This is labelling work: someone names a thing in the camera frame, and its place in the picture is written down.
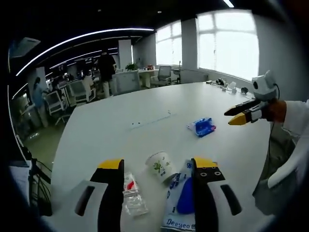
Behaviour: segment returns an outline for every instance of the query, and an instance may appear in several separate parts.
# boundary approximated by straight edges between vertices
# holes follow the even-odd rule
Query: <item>plastic cup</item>
[[[177,173],[174,165],[169,159],[169,155],[164,151],[151,155],[147,159],[146,165],[149,170],[156,175],[160,183],[172,178]]]

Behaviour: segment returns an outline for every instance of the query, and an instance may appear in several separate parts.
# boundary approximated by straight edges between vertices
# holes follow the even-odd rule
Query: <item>clear plastic bag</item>
[[[131,216],[138,216],[148,212],[132,173],[125,173],[124,206],[127,213]]]

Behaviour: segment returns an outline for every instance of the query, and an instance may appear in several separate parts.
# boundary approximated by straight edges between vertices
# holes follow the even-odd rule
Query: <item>desk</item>
[[[222,222],[220,231],[252,231],[266,218],[254,207],[252,193],[267,157],[270,124],[265,120],[244,126],[229,126],[224,112],[247,101],[206,83],[192,83],[132,92],[83,105],[74,110],[60,139],[52,172],[52,206],[83,179],[89,180],[99,163],[125,159],[141,188],[149,215],[134,220],[138,229],[160,231],[167,188],[159,184],[144,165],[158,151],[166,151],[179,170],[185,159],[202,156],[218,162],[219,168],[239,198],[242,212]],[[154,123],[166,116],[172,116]],[[212,117],[215,132],[198,138],[186,125]],[[132,128],[132,123],[143,126]]]

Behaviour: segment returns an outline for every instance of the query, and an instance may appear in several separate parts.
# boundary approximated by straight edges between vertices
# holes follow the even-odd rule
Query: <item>blue snack package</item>
[[[211,117],[209,118],[203,117],[187,125],[187,128],[194,131],[195,134],[201,138],[215,131],[216,126],[213,125]]]

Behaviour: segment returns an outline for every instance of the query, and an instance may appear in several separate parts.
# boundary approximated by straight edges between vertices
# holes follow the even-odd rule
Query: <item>window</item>
[[[197,44],[199,68],[250,81],[258,75],[259,46],[251,12],[229,10],[199,15]]]
[[[182,27],[180,21],[157,30],[155,54],[157,65],[179,65],[179,62],[182,64]]]

